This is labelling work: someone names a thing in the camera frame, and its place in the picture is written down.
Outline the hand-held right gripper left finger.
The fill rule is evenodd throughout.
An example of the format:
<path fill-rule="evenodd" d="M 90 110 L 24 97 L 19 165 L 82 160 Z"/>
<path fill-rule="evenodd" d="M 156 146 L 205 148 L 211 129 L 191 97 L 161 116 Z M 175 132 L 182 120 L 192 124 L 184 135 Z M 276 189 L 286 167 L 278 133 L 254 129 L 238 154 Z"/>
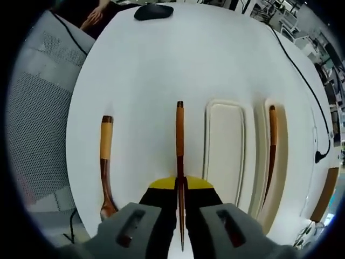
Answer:
<path fill-rule="evenodd" d="M 156 180 L 139 203 L 131 202 L 103 220 L 83 248 L 89 258 L 167 258 L 176 210 L 176 177 Z"/>

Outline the person's left hand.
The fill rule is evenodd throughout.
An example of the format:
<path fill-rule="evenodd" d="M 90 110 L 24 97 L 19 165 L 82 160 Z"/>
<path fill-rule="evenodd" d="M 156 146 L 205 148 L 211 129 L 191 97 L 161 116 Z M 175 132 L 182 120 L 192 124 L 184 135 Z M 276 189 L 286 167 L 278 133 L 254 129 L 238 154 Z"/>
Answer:
<path fill-rule="evenodd" d="M 96 25 L 102 20 L 104 8 L 101 6 L 96 7 L 82 23 L 80 29 L 85 31 L 93 25 Z"/>

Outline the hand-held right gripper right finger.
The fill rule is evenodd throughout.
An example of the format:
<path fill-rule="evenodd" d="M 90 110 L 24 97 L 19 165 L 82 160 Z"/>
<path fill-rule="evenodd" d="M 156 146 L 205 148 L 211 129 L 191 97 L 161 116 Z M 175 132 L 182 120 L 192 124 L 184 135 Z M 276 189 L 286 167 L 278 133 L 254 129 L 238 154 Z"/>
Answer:
<path fill-rule="evenodd" d="M 295 258 L 295 249 L 270 240 L 262 226 L 232 203 L 222 203 L 213 185 L 185 177 L 185 225 L 194 258 Z"/>

